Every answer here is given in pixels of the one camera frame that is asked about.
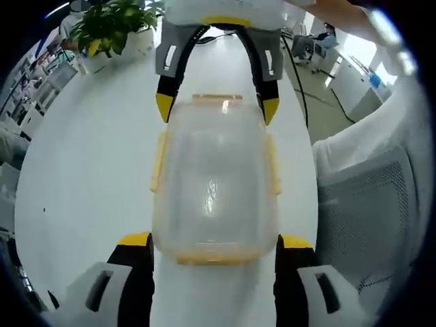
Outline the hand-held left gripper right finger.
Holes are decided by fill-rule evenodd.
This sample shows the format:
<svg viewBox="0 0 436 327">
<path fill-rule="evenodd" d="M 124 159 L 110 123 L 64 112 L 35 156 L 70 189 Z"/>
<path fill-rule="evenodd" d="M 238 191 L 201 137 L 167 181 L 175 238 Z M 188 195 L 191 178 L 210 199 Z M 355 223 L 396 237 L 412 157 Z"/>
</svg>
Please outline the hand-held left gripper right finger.
<svg viewBox="0 0 436 327">
<path fill-rule="evenodd" d="M 274 297 L 277 326 L 370 325 L 357 289 L 331 265 L 318 265 L 301 237 L 278 235 Z"/>
</svg>

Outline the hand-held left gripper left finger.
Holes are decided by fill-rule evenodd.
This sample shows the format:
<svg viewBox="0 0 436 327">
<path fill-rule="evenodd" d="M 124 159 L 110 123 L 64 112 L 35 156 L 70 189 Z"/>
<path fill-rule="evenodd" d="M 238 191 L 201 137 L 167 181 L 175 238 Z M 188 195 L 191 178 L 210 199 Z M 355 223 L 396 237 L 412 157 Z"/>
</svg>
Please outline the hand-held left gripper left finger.
<svg viewBox="0 0 436 327">
<path fill-rule="evenodd" d="M 68 288 L 58 326 L 150 326 L 155 283 L 150 232 L 123 237 Z"/>
</svg>

